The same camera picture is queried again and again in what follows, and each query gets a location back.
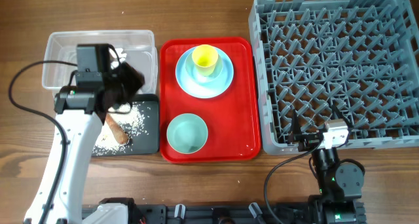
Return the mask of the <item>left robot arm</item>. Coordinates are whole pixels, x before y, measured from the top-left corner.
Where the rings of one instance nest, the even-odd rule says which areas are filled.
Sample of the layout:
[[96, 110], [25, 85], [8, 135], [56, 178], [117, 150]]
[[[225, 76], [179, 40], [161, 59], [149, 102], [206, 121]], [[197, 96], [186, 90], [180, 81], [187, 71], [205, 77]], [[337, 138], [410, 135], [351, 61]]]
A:
[[145, 79], [126, 62], [111, 66], [110, 44], [77, 45], [76, 84], [54, 97], [58, 131], [24, 223], [80, 223], [92, 150], [110, 108], [131, 103]]

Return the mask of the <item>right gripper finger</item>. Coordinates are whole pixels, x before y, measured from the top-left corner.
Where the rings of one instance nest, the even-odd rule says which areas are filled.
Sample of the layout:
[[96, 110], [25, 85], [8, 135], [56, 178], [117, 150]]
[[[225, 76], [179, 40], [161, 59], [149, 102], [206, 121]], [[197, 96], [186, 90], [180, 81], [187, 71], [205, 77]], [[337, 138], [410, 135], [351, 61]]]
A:
[[332, 119], [342, 119], [346, 123], [349, 129], [354, 128], [353, 124], [342, 114], [342, 112], [337, 108], [337, 106], [332, 105], [331, 110], [332, 110], [332, 116], [331, 116]]
[[299, 123], [299, 116], [297, 111], [293, 110], [293, 116], [291, 120], [291, 135], [296, 136], [301, 134], [301, 126]]

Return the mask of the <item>green bowl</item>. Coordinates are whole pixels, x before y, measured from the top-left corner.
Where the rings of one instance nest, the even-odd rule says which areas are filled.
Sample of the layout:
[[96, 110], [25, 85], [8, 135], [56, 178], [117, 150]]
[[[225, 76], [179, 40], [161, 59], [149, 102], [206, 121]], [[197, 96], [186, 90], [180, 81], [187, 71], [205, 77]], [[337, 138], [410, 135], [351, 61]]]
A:
[[192, 113], [180, 114], [173, 118], [166, 131], [170, 147], [184, 155], [201, 150], [205, 146], [208, 136], [209, 132], [205, 121]]

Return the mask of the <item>white rice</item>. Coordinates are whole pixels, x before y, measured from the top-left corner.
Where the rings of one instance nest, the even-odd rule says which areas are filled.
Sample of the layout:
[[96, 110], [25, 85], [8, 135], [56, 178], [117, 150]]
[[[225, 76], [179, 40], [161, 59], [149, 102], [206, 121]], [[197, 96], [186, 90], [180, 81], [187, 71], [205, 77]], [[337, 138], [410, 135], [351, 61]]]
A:
[[114, 114], [110, 116], [115, 123], [121, 127], [124, 133], [128, 136], [128, 141], [124, 144], [120, 144], [113, 135], [111, 127], [106, 122], [101, 133], [93, 148], [93, 155], [95, 156], [107, 156], [107, 155], [127, 155], [129, 152], [134, 151], [134, 137], [140, 136], [144, 130], [145, 115], [141, 114], [138, 105], [130, 107], [129, 104], [122, 105], [119, 109], [122, 112], [128, 112], [127, 114]]

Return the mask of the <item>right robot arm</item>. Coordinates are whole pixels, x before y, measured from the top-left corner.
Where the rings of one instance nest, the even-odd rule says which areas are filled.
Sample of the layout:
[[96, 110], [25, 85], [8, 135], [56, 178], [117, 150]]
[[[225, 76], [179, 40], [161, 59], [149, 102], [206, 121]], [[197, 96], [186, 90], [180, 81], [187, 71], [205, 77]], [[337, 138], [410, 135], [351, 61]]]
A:
[[310, 169], [319, 186], [320, 194], [308, 199], [310, 221], [364, 223], [365, 210], [357, 200], [362, 197], [365, 167], [354, 159], [338, 156], [338, 148], [349, 142], [354, 126], [335, 105], [331, 109], [331, 119], [315, 133], [302, 132], [296, 111], [291, 121], [289, 141], [298, 143], [299, 152], [311, 155]]

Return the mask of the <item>yellow plastic cup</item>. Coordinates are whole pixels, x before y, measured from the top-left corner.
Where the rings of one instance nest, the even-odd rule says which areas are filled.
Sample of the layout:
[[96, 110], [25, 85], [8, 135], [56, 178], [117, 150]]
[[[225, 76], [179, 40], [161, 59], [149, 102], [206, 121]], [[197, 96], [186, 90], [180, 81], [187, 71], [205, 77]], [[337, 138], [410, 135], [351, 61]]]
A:
[[216, 48], [211, 45], [199, 45], [192, 52], [194, 66], [203, 76], [209, 76], [214, 72], [218, 58]]

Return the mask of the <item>white napkin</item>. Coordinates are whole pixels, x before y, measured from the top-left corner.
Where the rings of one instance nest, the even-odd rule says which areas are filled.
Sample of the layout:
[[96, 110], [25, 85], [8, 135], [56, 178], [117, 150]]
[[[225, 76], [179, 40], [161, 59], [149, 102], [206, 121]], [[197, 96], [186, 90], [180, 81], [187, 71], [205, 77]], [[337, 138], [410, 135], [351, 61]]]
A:
[[115, 69], [119, 66], [119, 63], [122, 63], [126, 60], [127, 53], [123, 48], [110, 49], [109, 53], [111, 55], [111, 68]]

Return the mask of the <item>brown sweet potato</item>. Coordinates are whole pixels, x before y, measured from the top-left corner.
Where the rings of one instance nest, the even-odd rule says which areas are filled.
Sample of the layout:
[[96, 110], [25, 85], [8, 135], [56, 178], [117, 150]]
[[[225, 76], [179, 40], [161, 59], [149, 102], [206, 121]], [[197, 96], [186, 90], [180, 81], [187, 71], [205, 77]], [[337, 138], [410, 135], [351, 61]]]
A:
[[110, 128], [116, 142], [118, 144], [124, 145], [127, 144], [129, 141], [129, 137], [126, 132], [119, 126], [119, 124], [110, 116], [110, 114], [106, 115], [105, 122], [107, 123], [108, 127]]

